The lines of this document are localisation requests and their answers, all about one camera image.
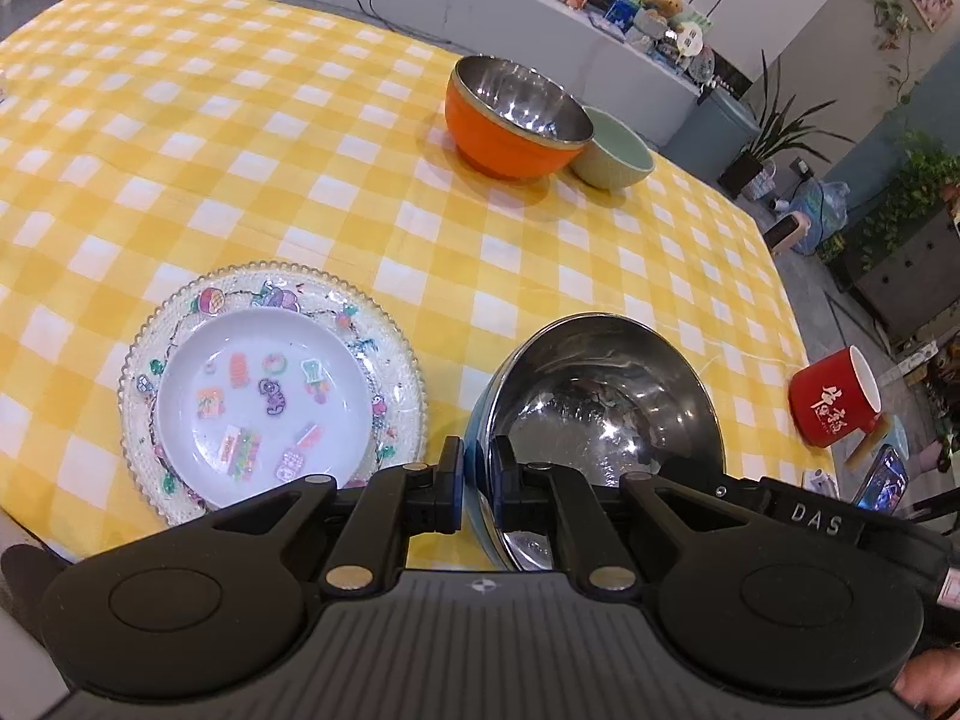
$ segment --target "human hand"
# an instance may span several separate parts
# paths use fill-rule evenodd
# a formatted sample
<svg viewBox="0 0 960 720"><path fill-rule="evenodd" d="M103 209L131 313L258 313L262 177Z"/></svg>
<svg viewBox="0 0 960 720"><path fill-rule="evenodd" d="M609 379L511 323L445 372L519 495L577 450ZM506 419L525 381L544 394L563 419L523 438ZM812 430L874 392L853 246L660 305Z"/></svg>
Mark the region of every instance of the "human hand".
<svg viewBox="0 0 960 720"><path fill-rule="evenodd" d="M931 720L960 718L960 650L928 650L907 661L894 693L911 707L924 704Z"/></svg>

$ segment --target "mug handle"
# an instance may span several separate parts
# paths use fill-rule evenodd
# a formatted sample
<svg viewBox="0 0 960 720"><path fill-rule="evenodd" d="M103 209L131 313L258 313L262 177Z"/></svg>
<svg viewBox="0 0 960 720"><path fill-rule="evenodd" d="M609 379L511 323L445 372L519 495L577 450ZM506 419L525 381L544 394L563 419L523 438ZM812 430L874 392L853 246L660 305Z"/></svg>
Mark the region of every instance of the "mug handle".
<svg viewBox="0 0 960 720"><path fill-rule="evenodd" d="M875 415L864 426L863 431L867 435L856 445L856 449L850 453L850 456L844 461L844 469L852 471L859 466L867 457L874 454L877 445L882 441L894 426L894 419L886 412L880 412Z"/></svg>

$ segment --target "light green bowl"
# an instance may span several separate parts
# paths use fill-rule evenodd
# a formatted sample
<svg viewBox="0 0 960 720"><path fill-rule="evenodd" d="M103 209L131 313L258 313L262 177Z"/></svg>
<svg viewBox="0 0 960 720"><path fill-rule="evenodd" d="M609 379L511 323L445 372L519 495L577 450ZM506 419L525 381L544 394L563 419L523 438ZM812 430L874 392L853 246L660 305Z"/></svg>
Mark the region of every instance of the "light green bowl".
<svg viewBox="0 0 960 720"><path fill-rule="evenodd" d="M630 127L599 108L584 111L593 122L593 140L581 151L570 169L597 189L623 189L654 172L654 158Z"/></svg>

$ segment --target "logo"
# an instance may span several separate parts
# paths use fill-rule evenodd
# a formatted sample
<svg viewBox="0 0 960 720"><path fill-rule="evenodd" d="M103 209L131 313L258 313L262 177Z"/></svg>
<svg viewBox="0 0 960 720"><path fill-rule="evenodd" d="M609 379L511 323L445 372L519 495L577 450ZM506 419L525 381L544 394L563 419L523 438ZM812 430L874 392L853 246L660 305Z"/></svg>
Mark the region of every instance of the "logo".
<svg viewBox="0 0 960 720"><path fill-rule="evenodd" d="M487 577L483 577L483 579L473 580L469 586L471 590L476 590L481 595L485 595L486 593L493 592L500 585L496 584L496 582L493 581L492 579L487 579Z"/></svg>

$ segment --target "bowl rim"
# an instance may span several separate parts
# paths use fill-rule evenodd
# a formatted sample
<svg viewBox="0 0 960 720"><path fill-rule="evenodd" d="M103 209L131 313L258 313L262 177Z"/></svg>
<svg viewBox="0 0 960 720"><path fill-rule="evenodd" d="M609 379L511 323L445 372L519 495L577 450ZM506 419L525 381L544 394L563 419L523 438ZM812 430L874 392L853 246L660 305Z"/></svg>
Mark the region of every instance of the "bowl rim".
<svg viewBox="0 0 960 720"><path fill-rule="evenodd" d="M460 78L460 66L469 59L493 59L497 62L506 62L516 67L523 68L525 70L531 71L540 76L542 79L546 80L548 83L556 86L560 93L570 100L574 105L580 108L583 111L584 116L587 117L587 121L590 124L590 135L587 138L583 138L580 141L565 141L560 138L547 138L544 135L536 134L536 132L531 132L529 129L524 129L519 124L511 122L510 119L504 119L500 114L497 114L493 108L490 108L490 105L481 100L473 93L473 90L464 83L464 79ZM567 90L560 86L555 80L551 79L549 76L545 76L539 70L535 68L527 67L526 65L521 65L520 62L512 61L511 59L504 59L502 56L492 56L486 55L486 53L473 53L469 56L461 56L456 64L453 66L453 70L450 71L450 85L452 85L457 92L460 93L460 97L464 100L467 105L473 108L477 113L483 116L485 119L489 119L495 124L500 124L501 127L504 127L508 132L512 132L515 135L520 135L521 138L524 138L526 141L531 143L539 143L541 146L547 146L548 148L555 148L557 151L579 151L579 149L587 146L587 144L593 140L593 122L587 114L586 108L584 105L579 103L577 98L574 98Z"/></svg>
<svg viewBox="0 0 960 720"><path fill-rule="evenodd" d="M727 464L727 446L723 439L723 430L720 428L720 419L717 418L716 407L713 405L713 398L710 397L710 393L707 391L707 386L704 384L704 381L700 378L700 375L697 373L691 362L683 355L683 352L674 346L673 343L661 333L656 332L649 325L639 322L637 319L628 317L625 314L616 314L610 311L584 311L579 314L569 314L566 317L560 317L559 319L554 319L553 322L546 324L546 326L541 327L536 333L534 333L530 338L522 343L520 346L517 346L514 351L504 360L500 367L493 373L491 381L488 383L486 391L484 391L481 399L474 404L474 409L480 409L479 419L477 421L477 432L475 440L477 445L483 445L484 450L481 455L480 461L485 465L485 473L487 478L490 478L490 452L488 452L488 447L491 442L491 433L493 432L493 412L496 408L496 401L499 397L501 389L503 389L503 383L506 380L507 376L511 373L514 367L517 365L517 361L520 360L520 357L530 346L532 346L536 341L546 335L548 332L553 331L555 328L566 324L568 322L579 322L583 319L591 319L592 317L606 317L606 319L617 319L622 320L630 324L639 326L642 330L650 333L652 336L658 338L660 341L666 344L666 346L672 348L677 356L680 358L680 362L686 367L688 372L693 376L693 380L697 384L697 388L701 391L701 394L707 401L709 408L707 413L709 414L710 421L713 424L713 427L716 429L717 440L719 442L720 448L720 461L721 461L721 470L726 472ZM487 538L493 543L493 549L496 551L496 555L502 560L503 567L508 571L522 571L525 570L520 565L520 559L512 552L510 546L507 546L506 543L506 533L501 531L500 528L496 527L496 522L493 521L493 508L491 507L491 502L488 500L486 493L483 493L482 490L478 488L475 489L478 502L481 518L483 519L484 525L487 527Z"/></svg>
<svg viewBox="0 0 960 720"><path fill-rule="evenodd" d="M626 122L621 122L620 119L618 119L616 116L613 116L613 114L603 110L603 108L596 108L592 105L584 105L583 109L584 109L584 113L587 113L588 116L590 115L589 114L590 111L596 111L601 116L605 116L608 119L611 119L613 122L616 122L621 127L623 127L623 129L625 129L632 136L634 136L637 139L637 141L640 142L640 146L643 146L644 150L647 152L647 156L650 157L650 167L640 167L640 165L634 165L631 162L625 162L624 160L620 159L620 157L618 157L616 154L610 151L606 146L604 146L603 143L600 143L600 141L597 140L595 127L594 127L593 138L592 138L592 144L594 146L599 148L600 151L603 151L603 153L605 153L606 156L613 159L614 162L617 162L619 165L622 165L623 167L628 167L630 170L636 170L637 172L645 173L645 175L650 175L650 173L656 170L656 160L654 160L654 152L650 151L650 146L647 146L647 142L644 141L643 138L640 137L640 135L637 135L637 133L635 133L632 130L632 127L630 127L629 124L626 124Z"/></svg>

